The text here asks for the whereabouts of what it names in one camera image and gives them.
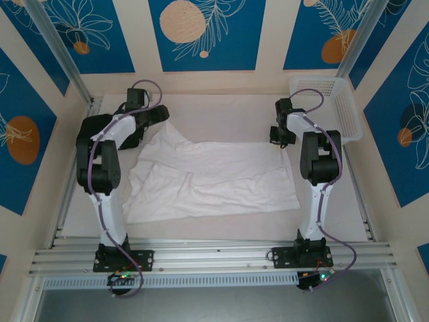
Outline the blue panel small orange circle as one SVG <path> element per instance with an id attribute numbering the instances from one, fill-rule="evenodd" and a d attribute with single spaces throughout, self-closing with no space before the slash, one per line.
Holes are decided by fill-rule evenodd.
<path id="1" fill-rule="evenodd" d="M 42 5 L 80 73 L 135 71 L 113 0 L 46 0 Z"/>

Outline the short aluminium frame leg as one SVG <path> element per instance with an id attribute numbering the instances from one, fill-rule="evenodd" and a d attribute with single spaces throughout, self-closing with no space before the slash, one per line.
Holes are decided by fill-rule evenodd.
<path id="1" fill-rule="evenodd" d="M 389 298 L 396 322 L 415 322 L 410 302 L 398 269 L 384 268 L 380 270 L 385 289 Z"/>
<path id="2" fill-rule="evenodd" d="M 18 297 L 14 322 L 34 322 L 41 301 L 45 278 L 27 277 Z"/>

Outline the blue panel dark circle leaf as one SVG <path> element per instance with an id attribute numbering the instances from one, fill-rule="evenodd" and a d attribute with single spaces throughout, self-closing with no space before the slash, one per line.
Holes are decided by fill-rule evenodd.
<path id="1" fill-rule="evenodd" d="M 400 207 L 429 193 L 429 22 L 364 109 Z"/>

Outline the white perforated plastic basket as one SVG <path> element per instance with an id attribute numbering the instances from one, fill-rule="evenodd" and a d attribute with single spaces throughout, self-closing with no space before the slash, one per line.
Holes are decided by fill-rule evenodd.
<path id="1" fill-rule="evenodd" d="M 292 106 L 322 129 L 337 130 L 343 145 L 363 136 L 361 122 L 347 80 L 331 76 L 293 76 L 289 79 Z"/>

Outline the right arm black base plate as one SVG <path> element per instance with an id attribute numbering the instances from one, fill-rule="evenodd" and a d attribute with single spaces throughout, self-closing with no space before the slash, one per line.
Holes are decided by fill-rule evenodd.
<path id="1" fill-rule="evenodd" d="M 272 248 L 274 268 L 316 268 L 333 267 L 334 262 L 329 247 L 321 252 L 298 251 L 293 247 Z"/>

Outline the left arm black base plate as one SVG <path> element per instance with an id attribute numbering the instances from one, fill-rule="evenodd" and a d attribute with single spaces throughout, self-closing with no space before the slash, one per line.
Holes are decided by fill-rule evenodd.
<path id="1" fill-rule="evenodd" d="M 153 250 L 131 250 L 129 256 L 139 266 L 142 272 L 151 272 L 154 263 Z M 137 272 L 131 260 L 117 248 L 110 250 L 97 250 L 93 264 L 93 272 Z"/>

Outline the wide aluminium base frame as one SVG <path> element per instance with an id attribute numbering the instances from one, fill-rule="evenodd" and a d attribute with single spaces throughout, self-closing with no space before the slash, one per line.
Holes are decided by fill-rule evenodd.
<path id="1" fill-rule="evenodd" d="M 273 262 L 266 254 L 274 247 L 292 246 L 290 241 L 221 241 L 132 238 L 133 250 L 153 250 L 154 274 L 227 272 L 271 272 Z M 387 242 L 353 242 L 349 248 L 328 242 L 334 268 L 397 268 Z M 93 274 L 98 242 L 93 237 L 54 240 L 52 248 L 36 250 L 29 267 L 30 276 L 80 276 Z"/>

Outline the blue panel peach circle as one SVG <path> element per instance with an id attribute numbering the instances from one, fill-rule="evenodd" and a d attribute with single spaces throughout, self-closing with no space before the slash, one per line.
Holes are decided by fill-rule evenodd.
<path id="1" fill-rule="evenodd" d="M 266 0 L 148 0 L 164 72 L 255 70 Z"/>

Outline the blue floral wall panel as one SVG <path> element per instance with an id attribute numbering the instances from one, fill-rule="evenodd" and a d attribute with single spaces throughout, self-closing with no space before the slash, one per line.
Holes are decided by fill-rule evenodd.
<path id="1" fill-rule="evenodd" d="M 349 73 L 349 79 L 354 89 L 359 86 L 410 2 L 411 0 L 389 0 L 387 2 L 383 13 Z"/>
<path id="2" fill-rule="evenodd" d="M 70 80 L 66 76 L 49 46 L 43 39 L 22 0 L 0 0 L 0 8 L 5 12 L 20 36 L 28 45 L 60 93 L 64 96 Z"/>

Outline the blue panel large orange circle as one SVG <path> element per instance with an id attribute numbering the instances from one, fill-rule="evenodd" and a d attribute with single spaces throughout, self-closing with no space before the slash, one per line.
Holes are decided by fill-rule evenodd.
<path id="1" fill-rule="evenodd" d="M 57 117 L 0 48 L 0 206 L 22 216 Z"/>

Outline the white t-shirt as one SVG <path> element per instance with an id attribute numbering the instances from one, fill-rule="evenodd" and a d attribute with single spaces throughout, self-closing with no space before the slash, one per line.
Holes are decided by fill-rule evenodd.
<path id="1" fill-rule="evenodd" d="M 290 159 L 266 142 L 192 142 L 161 126 L 129 171 L 129 224 L 300 208 Z"/>

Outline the tall aluminium post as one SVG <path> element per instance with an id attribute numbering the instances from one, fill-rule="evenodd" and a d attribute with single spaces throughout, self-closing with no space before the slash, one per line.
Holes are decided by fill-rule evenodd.
<path id="1" fill-rule="evenodd" d="M 91 106 L 93 98 L 43 5 L 38 0 L 22 0 L 22 2 L 69 81 L 73 84 L 82 100 Z"/>
<path id="2" fill-rule="evenodd" d="M 362 22 L 355 33 L 351 45 L 346 51 L 343 61 L 339 64 L 336 77 L 347 78 L 349 76 L 388 1 L 389 0 L 371 0 L 369 8 L 363 16 Z"/>

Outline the blue panel fern orange circle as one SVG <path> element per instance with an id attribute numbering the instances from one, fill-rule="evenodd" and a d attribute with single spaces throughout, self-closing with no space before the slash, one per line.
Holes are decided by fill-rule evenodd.
<path id="1" fill-rule="evenodd" d="M 338 67 L 370 4 L 371 0 L 302 0 L 284 70 Z"/>

